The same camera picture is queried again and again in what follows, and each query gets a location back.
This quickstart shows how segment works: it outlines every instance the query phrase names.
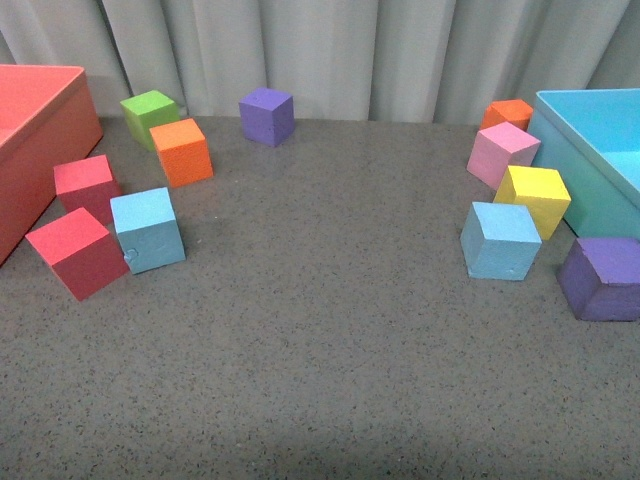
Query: red box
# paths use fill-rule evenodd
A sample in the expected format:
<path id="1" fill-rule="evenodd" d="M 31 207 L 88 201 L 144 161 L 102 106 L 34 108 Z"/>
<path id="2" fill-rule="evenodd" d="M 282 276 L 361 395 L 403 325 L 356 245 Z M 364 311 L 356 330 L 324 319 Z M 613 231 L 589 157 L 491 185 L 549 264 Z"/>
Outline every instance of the red box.
<path id="1" fill-rule="evenodd" d="M 78 300 L 129 271 L 109 230 L 84 208 L 29 232 L 27 240 Z"/>
<path id="2" fill-rule="evenodd" d="M 53 166 L 85 158 L 102 128 L 84 69 L 0 65 L 0 265 L 55 197 Z"/>
<path id="3" fill-rule="evenodd" d="M 106 155 L 53 167 L 56 194 L 67 212 L 84 207 L 103 225 L 113 222 L 111 199 L 122 195 Z"/>

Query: light blue box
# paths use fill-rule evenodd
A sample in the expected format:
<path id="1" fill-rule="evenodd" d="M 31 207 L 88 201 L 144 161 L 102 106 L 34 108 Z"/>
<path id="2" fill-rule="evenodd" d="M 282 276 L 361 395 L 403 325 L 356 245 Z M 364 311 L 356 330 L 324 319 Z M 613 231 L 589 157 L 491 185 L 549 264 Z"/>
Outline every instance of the light blue box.
<path id="1" fill-rule="evenodd" d="M 525 205 L 473 202 L 460 236 L 472 278 L 524 280 L 542 240 Z"/>
<path id="2" fill-rule="evenodd" d="M 113 223 L 132 273 L 184 260 L 184 246 L 167 188 L 111 199 Z"/>
<path id="3" fill-rule="evenodd" d="M 640 89 L 538 92 L 533 165 L 560 172 L 580 237 L 640 239 Z"/>

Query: box rim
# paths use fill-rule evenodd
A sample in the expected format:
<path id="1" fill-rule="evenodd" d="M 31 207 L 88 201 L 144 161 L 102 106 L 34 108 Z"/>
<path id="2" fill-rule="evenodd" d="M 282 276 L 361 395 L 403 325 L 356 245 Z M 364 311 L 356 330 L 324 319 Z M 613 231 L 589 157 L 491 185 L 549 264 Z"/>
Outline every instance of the box rim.
<path id="1" fill-rule="evenodd" d="M 0 165 L 4 163 L 32 133 L 34 133 L 43 123 L 45 123 L 65 101 L 74 95 L 84 83 L 86 79 L 85 69 L 79 66 L 66 65 L 8 65 L 0 64 L 0 72 L 9 69 L 59 69 L 59 70 L 75 70 L 73 75 L 65 82 L 58 92 L 52 96 L 40 108 L 34 111 L 24 122 L 13 130 L 3 142 L 0 143 Z"/>
<path id="2" fill-rule="evenodd" d="M 638 92 L 640 98 L 640 88 L 608 88 L 608 89 L 588 89 L 588 90 L 540 90 L 536 93 L 534 110 L 537 110 L 549 123 L 551 123 L 564 137 L 589 161 L 609 182 L 611 182 L 625 197 L 637 208 L 640 208 L 640 191 L 631 182 L 618 172 L 603 157 L 603 155 L 592 145 L 576 128 L 548 103 L 545 99 L 549 94 L 578 93 L 588 94 L 593 92 Z"/>

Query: storage bin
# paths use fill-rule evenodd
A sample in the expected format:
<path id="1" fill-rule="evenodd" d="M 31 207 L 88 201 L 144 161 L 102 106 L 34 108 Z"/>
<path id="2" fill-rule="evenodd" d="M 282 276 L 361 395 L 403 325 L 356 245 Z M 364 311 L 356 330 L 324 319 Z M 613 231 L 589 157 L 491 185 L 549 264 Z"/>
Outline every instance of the storage bin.
<path id="1" fill-rule="evenodd" d="M 533 166 L 565 182 L 576 235 L 640 239 L 640 89 L 538 92 L 528 132 L 542 142 Z"/>
<path id="2" fill-rule="evenodd" d="M 0 265 L 55 197 L 53 166 L 102 137 L 84 69 L 0 65 Z"/>

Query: box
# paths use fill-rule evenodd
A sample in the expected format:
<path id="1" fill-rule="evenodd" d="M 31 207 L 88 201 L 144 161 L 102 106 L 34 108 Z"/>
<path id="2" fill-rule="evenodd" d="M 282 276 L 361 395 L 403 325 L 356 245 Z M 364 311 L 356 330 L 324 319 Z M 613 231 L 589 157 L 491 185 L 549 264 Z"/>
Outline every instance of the box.
<path id="1" fill-rule="evenodd" d="M 635 238 L 577 238 L 558 283 L 578 320 L 640 319 L 640 242 Z"/>
<path id="2" fill-rule="evenodd" d="M 240 119 L 249 140 L 276 147 L 295 129 L 293 96 L 271 88 L 258 88 L 240 100 Z"/>
<path id="3" fill-rule="evenodd" d="M 27 240 L 78 300 L 129 271 L 114 238 L 84 208 L 28 233 Z"/>
<path id="4" fill-rule="evenodd" d="M 103 225 L 113 222 L 110 200 L 122 195 L 106 155 L 53 167 L 56 195 L 67 212 L 84 207 Z"/>
<path id="5" fill-rule="evenodd" d="M 111 199 L 113 223 L 132 273 L 185 260 L 167 188 Z"/>
<path id="6" fill-rule="evenodd" d="M 84 69 L 0 65 L 0 264 L 55 197 L 53 166 L 102 137 Z"/>
<path id="7" fill-rule="evenodd" d="M 473 202 L 460 235 L 471 278 L 524 280 L 540 250 L 524 205 Z"/>
<path id="8" fill-rule="evenodd" d="M 538 92 L 533 165 L 557 169 L 578 236 L 640 238 L 640 89 Z"/>
<path id="9" fill-rule="evenodd" d="M 207 139 L 193 118 L 149 129 L 172 188 L 213 177 Z"/>
<path id="10" fill-rule="evenodd" d="M 540 140 L 509 122 L 480 130 L 471 150 L 467 170 L 497 190 L 509 165 L 529 166 Z"/>

